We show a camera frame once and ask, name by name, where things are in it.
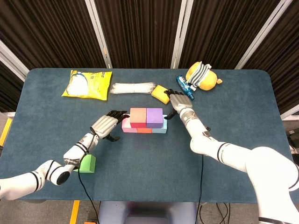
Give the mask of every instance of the green block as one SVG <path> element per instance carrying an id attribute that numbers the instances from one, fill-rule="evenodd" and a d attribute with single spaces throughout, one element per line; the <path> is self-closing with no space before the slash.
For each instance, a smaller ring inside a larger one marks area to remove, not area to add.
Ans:
<path id="1" fill-rule="evenodd" d="M 91 154 L 86 155 L 81 161 L 80 173 L 94 173 L 95 157 Z"/>

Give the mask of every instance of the yellow sponge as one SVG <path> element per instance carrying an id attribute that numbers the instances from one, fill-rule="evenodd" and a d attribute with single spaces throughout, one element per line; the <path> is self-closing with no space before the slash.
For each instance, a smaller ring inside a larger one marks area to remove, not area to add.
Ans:
<path id="1" fill-rule="evenodd" d="M 163 86 L 157 85 L 156 88 L 151 93 L 151 95 L 154 98 L 157 98 L 158 100 L 160 100 L 161 102 L 163 102 L 164 104 L 168 104 L 169 97 L 167 96 L 166 93 L 164 93 L 165 90 L 167 90 L 167 89 L 164 88 Z"/>

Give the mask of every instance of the striped hat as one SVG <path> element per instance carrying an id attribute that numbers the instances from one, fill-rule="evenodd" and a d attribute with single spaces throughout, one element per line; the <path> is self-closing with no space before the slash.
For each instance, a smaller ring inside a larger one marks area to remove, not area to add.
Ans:
<path id="1" fill-rule="evenodd" d="M 206 78 L 211 66 L 209 64 L 204 65 L 202 62 L 199 63 L 196 70 L 191 74 L 187 80 L 188 83 L 192 84 L 190 87 L 193 91 L 196 91 L 197 86 Z"/>

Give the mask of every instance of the light blue block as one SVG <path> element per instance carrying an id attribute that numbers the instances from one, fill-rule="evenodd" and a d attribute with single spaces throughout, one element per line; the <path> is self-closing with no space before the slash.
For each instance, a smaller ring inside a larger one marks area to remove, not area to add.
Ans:
<path id="1" fill-rule="evenodd" d="M 164 119 L 167 115 L 163 115 L 163 126 L 161 128 L 152 128 L 152 133 L 166 134 L 167 131 L 167 120 Z"/>

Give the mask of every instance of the blue bottle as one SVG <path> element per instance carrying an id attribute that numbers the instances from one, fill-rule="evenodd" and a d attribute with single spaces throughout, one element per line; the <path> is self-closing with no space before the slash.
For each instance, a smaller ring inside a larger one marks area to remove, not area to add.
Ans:
<path id="1" fill-rule="evenodd" d="M 178 85 L 181 87 L 182 91 L 184 92 L 185 95 L 187 95 L 191 100 L 194 100 L 194 96 L 192 94 L 192 89 L 186 82 L 183 76 L 178 76 L 176 78 L 176 81 Z"/>

